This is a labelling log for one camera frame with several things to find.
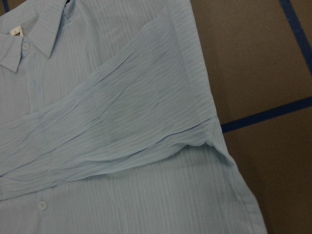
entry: fabric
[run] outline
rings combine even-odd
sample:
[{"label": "fabric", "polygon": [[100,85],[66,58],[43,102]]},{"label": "fabric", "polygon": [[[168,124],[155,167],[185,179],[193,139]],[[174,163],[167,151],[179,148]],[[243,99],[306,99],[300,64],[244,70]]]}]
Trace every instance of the fabric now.
[{"label": "fabric", "polygon": [[265,233],[190,2],[65,2],[0,18],[1,233]]}]

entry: blue line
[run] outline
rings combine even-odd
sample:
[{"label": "blue line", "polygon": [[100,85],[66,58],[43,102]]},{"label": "blue line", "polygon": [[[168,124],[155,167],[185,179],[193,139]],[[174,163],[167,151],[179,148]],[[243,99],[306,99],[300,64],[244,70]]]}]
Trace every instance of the blue line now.
[{"label": "blue line", "polygon": [[2,2],[3,2],[3,6],[4,6],[5,12],[9,12],[10,8],[9,8],[8,1],[7,0],[2,0]]},{"label": "blue line", "polygon": [[304,33],[299,19],[296,15],[296,12],[293,9],[293,5],[290,0],[279,0],[281,3],[283,10],[285,12],[286,18],[292,28],[292,32],[295,35],[297,42],[300,46],[303,57],[306,60],[308,68],[312,74],[312,49],[309,44],[309,41]]},{"label": "blue line", "polygon": [[276,107],[271,110],[267,110],[252,116],[248,116],[245,118],[241,118],[230,123],[222,124],[222,132],[227,133],[229,131],[233,131],[239,128],[243,128],[249,126],[251,124],[259,123],[271,118],[275,118],[277,116],[285,115],[294,111],[298,111],[307,107],[312,107],[312,97],[295,101],[290,104]]}]

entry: shirt button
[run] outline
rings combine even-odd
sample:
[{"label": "shirt button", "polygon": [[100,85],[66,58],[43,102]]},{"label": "shirt button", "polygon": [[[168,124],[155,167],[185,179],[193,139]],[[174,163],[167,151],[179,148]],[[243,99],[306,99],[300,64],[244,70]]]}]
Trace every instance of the shirt button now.
[{"label": "shirt button", "polygon": [[47,209],[47,203],[45,201],[39,202],[39,209],[40,210],[45,210]]},{"label": "shirt button", "polygon": [[29,44],[28,43],[23,43],[23,46],[22,46],[23,50],[28,50],[29,49]]}]

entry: clothing label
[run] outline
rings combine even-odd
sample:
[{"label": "clothing label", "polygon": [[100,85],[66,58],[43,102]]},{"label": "clothing label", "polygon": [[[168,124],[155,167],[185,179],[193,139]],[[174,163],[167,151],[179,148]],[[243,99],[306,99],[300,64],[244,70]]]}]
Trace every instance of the clothing label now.
[{"label": "clothing label", "polygon": [[20,36],[20,37],[23,37],[24,34],[23,34],[23,30],[21,29],[21,26],[17,26],[16,28],[13,28],[11,31],[10,31],[10,34],[12,36]]}]

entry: white button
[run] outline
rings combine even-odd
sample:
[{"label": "white button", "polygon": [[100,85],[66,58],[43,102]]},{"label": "white button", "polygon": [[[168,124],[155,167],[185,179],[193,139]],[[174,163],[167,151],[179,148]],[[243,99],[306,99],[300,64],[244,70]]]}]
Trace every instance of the white button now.
[{"label": "white button", "polygon": [[39,209],[41,210],[47,209],[47,203],[45,201],[39,202]]},{"label": "white button", "polygon": [[29,49],[29,44],[28,43],[23,43],[23,46],[22,46],[23,50],[28,50]]}]

